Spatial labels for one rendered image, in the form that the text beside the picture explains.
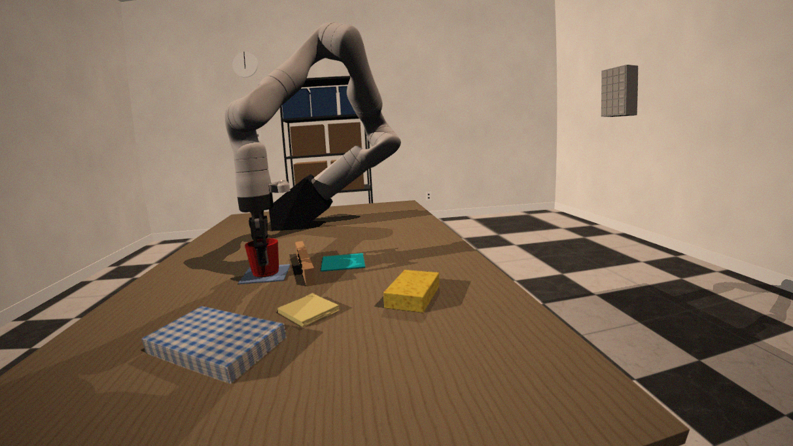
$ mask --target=yellow sticky note pad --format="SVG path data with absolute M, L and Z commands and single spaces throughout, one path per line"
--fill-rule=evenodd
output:
M 405 269 L 383 292 L 383 307 L 423 313 L 439 285 L 439 273 Z
M 339 305 L 311 293 L 278 308 L 278 313 L 299 326 L 307 326 L 334 314 Z

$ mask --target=beige wall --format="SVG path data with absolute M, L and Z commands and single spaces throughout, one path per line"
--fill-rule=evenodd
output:
M 789 0 L 557 0 L 556 201 L 793 276 L 791 24 Z M 624 64 L 638 114 L 600 117 Z
M 0 3 L 0 322 L 151 233 L 121 5 Z
M 431 210 L 554 201 L 552 0 L 9 3 L 0 6 L 0 322 L 150 234 L 239 212 L 225 109 L 328 21 L 360 29 L 403 140 L 374 169 L 376 201 Z M 250 78 L 232 71 L 242 50 L 259 59 Z M 331 61 L 310 73 L 344 74 Z M 278 118 L 259 134 L 283 179 Z

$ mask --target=red cup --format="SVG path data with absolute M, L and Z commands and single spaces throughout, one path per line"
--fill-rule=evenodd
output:
M 253 242 L 245 244 L 245 252 L 248 255 L 248 264 L 251 266 L 251 272 L 256 277 L 272 276 L 278 272 L 278 240 L 275 238 L 267 239 L 267 266 L 262 270 L 259 260 L 256 258 L 256 248 L 253 247 Z

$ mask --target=gray wall-mounted box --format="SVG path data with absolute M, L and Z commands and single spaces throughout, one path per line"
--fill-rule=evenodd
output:
M 639 67 L 636 65 L 622 65 L 601 72 L 601 116 L 636 115 L 638 72 Z

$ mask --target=white robotic arm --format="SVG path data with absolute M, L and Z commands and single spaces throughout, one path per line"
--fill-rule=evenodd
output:
M 284 192 L 285 185 L 270 183 L 267 152 L 256 130 L 300 90 L 311 66 L 326 58 L 342 62 L 350 73 L 347 97 L 363 123 L 370 148 L 352 147 L 316 178 L 307 177 L 273 203 L 272 192 Z M 251 237 L 262 265 L 266 264 L 266 258 L 262 257 L 267 228 L 265 210 L 270 210 L 274 230 L 307 227 L 330 207 L 336 193 L 397 151 L 401 141 L 385 122 L 381 109 L 382 99 L 369 68 L 361 33 L 354 26 L 340 23 L 320 26 L 286 62 L 262 79 L 254 91 L 228 106 L 226 129 L 234 150 L 237 201 L 240 211 L 252 214 Z

